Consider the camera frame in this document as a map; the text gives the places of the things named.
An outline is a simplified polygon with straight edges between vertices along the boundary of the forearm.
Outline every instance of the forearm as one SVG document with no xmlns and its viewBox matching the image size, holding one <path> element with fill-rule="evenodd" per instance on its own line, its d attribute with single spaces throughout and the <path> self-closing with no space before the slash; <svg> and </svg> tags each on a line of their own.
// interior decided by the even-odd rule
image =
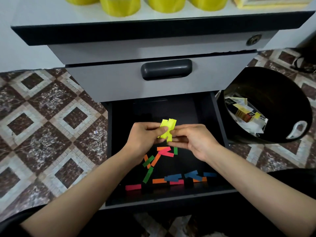
<svg viewBox="0 0 316 237">
<path fill-rule="evenodd" d="M 316 228 L 316 200 L 256 168 L 220 146 L 207 163 L 288 236 L 309 236 Z"/>
<path fill-rule="evenodd" d="M 124 176 L 136 165 L 121 150 L 22 223 L 32 236 L 76 236 Z"/>
</svg>

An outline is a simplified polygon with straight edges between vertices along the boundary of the person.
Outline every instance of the person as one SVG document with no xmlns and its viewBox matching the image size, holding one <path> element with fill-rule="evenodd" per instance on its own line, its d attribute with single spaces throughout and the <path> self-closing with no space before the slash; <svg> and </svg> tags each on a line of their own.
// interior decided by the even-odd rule
<svg viewBox="0 0 316 237">
<path fill-rule="evenodd" d="M 78 184 L 23 221 L 19 236 L 77 236 L 124 176 L 168 130 L 160 123 L 134 123 L 125 146 Z M 310 236 L 316 228 L 316 200 L 276 180 L 221 146 L 202 124 L 179 125 L 168 145 L 185 148 L 222 175 L 287 236 Z"/>
</svg>

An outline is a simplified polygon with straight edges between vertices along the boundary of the yellow container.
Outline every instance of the yellow container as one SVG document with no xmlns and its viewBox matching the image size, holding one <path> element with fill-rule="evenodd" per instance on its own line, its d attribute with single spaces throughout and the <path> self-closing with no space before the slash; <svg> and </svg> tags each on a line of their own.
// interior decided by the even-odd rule
<svg viewBox="0 0 316 237">
<path fill-rule="evenodd" d="M 191 0 L 191 3 L 204 11 L 218 11 L 225 7 L 227 0 Z"/>
<path fill-rule="evenodd" d="M 148 0 L 151 8 L 163 13 L 173 13 L 182 10 L 185 0 Z"/>
<path fill-rule="evenodd" d="M 110 16 L 126 17 L 140 9 L 140 0 L 100 0 L 103 10 Z"/>
<path fill-rule="evenodd" d="M 75 5 L 89 5 L 89 4 L 99 2 L 99 0 L 66 0 L 66 1 Z"/>
</svg>

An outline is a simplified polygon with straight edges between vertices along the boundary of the drawer handle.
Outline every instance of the drawer handle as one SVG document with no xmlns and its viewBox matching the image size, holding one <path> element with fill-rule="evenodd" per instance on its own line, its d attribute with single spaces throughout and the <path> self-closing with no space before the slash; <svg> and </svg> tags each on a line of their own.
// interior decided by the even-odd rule
<svg viewBox="0 0 316 237">
<path fill-rule="evenodd" d="M 160 80 L 188 76 L 192 72 L 190 59 L 171 60 L 163 62 L 147 62 L 140 72 L 144 80 Z"/>
</svg>

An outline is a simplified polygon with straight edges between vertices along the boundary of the closed drawer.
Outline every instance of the closed drawer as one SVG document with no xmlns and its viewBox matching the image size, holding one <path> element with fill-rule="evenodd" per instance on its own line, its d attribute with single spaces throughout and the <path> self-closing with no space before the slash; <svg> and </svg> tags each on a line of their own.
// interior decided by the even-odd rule
<svg viewBox="0 0 316 237">
<path fill-rule="evenodd" d="M 254 52 L 205 56 L 192 60 L 192 72 L 182 78 L 144 80 L 147 62 L 67 67 L 95 102 L 138 99 L 225 89 L 255 56 Z"/>
<path fill-rule="evenodd" d="M 277 31 L 49 45 L 64 64 L 134 60 L 262 49 Z M 261 34 L 254 45 L 247 40 Z"/>
<path fill-rule="evenodd" d="M 177 125 L 205 124 L 217 141 L 228 147 L 215 93 L 201 92 L 103 103 L 108 110 L 107 156 L 112 156 L 121 150 L 128 139 L 129 131 L 134 122 L 161 122 L 162 119 L 168 118 L 176 119 Z M 147 155 L 155 156 L 158 146 L 166 146 L 166 143 L 154 145 Z M 190 178 L 184 178 L 185 173 L 194 170 L 197 170 L 199 175 L 203 175 L 203 172 L 215 172 L 208 164 L 195 158 L 191 151 L 180 148 L 178 155 L 173 158 L 160 157 L 146 184 L 143 183 L 143 179 L 148 169 L 140 164 L 133 168 L 117 186 L 106 201 L 106 208 L 138 206 L 138 211 L 144 211 L 155 203 L 165 206 L 166 202 L 172 200 L 178 200 L 180 203 L 188 198 L 193 201 L 200 196 L 235 191 L 219 174 L 217 177 L 208 178 L 207 182 L 199 183 L 194 183 Z M 152 179 L 161 179 L 173 174 L 182 174 L 184 185 L 172 186 L 169 183 L 152 183 Z M 125 191 L 125 186 L 131 184 L 141 184 L 142 189 L 140 191 Z"/>
</svg>

